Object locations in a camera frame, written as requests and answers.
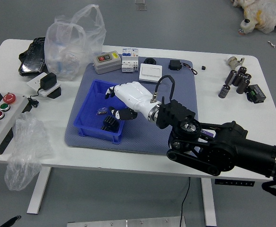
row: black capacitor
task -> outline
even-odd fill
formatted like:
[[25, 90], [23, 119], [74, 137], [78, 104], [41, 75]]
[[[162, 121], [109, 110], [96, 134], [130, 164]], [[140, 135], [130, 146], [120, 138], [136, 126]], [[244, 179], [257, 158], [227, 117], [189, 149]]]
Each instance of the black capacitor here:
[[241, 83], [239, 84], [238, 88], [237, 88], [237, 93], [238, 94], [243, 94], [249, 84], [250, 84], [250, 80], [249, 79], [243, 79], [241, 81]]
[[245, 73], [246, 79], [250, 80], [251, 79], [251, 75], [248, 73]]
[[245, 74], [245, 73], [246, 73], [246, 71], [247, 71], [247, 68], [246, 68], [246, 67], [244, 67], [244, 66], [241, 66], [241, 67], [239, 68], [239, 70], [238, 70], [238, 74], [239, 74], [239, 73], [243, 73], [243, 74]]
[[219, 93], [218, 96], [219, 96], [220, 98], [225, 98], [225, 97], [227, 96], [227, 94], [228, 94], [228, 92], [229, 92], [230, 89], [231, 89], [230, 86], [224, 84], [224, 85], [222, 86], [222, 88], [221, 88], [220, 93]]
[[235, 87], [239, 86], [243, 77], [244, 77], [243, 73], [237, 73], [237, 77], [235, 78], [235, 80], [233, 80], [232, 85], [234, 85]]
[[228, 86], [231, 85], [233, 80], [235, 79], [236, 75], [237, 75], [237, 71], [231, 70], [230, 73], [228, 74], [228, 77], [225, 80], [225, 84]]

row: metal plate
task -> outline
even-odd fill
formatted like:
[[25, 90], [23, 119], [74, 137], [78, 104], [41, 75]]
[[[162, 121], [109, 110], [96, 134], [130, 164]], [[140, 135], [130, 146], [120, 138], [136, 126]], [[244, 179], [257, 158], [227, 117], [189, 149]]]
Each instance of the metal plate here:
[[[67, 227], [179, 227], [179, 217], [141, 218], [129, 220], [110, 220], [92, 222], [67, 223]], [[182, 217], [181, 227], [186, 227], [185, 218]]]

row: gray floor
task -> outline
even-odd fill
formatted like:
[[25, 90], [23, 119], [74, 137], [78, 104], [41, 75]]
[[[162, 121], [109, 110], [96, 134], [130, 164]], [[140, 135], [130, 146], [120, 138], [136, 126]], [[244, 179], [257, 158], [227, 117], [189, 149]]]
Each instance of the gray floor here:
[[[6, 39], [45, 36], [55, 16], [71, 16], [90, 3], [100, 5], [106, 45], [257, 57], [276, 105], [276, 48], [267, 43], [276, 45], [276, 29], [270, 34], [255, 30], [238, 35], [243, 11], [229, 0], [146, 0], [147, 11], [136, 11], [134, 0], [0, 0], [0, 44]], [[0, 225], [22, 215], [14, 225], [19, 227], [179, 216], [188, 186], [184, 177], [55, 168], [39, 214], [28, 215], [36, 178], [26, 189], [11, 192], [4, 182], [5, 170], [6, 165], [0, 164]], [[218, 226], [276, 226], [276, 198], [262, 191], [260, 183], [214, 185], [213, 191]], [[205, 225], [199, 179], [192, 179], [184, 215], [187, 226]]]

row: plastic bag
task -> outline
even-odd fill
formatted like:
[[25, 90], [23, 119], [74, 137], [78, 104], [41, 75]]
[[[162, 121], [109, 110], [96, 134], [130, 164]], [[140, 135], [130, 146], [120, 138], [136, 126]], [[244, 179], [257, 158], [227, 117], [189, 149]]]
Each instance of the plastic bag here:
[[244, 9], [244, 17], [240, 24], [245, 34], [253, 29], [269, 33], [276, 26], [276, 0], [233, 0], [233, 6]]
[[84, 72], [94, 56], [102, 53], [106, 29], [98, 5], [88, 5], [71, 19], [56, 17], [47, 29], [45, 63], [60, 80], [72, 80]]
[[5, 183], [10, 190], [24, 189], [41, 171], [40, 158], [53, 153], [43, 123], [30, 112], [21, 113], [13, 127], [15, 148], [8, 158]]

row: blue plastic bin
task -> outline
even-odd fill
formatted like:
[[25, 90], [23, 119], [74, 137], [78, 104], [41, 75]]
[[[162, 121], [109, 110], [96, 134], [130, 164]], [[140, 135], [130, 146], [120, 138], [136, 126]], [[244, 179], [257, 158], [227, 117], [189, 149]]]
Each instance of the blue plastic bin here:
[[89, 92], [78, 112], [73, 125], [78, 128], [79, 136], [92, 136], [104, 140], [109, 140], [114, 144], [119, 144], [122, 138], [124, 121], [119, 121], [118, 132], [101, 130], [104, 119], [111, 115], [110, 111], [106, 114], [97, 114], [98, 109], [113, 106], [115, 109], [124, 109], [126, 105], [116, 96], [105, 99], [105, 93], [109, 87], [117, 84], [102, 80], [94, 80]]

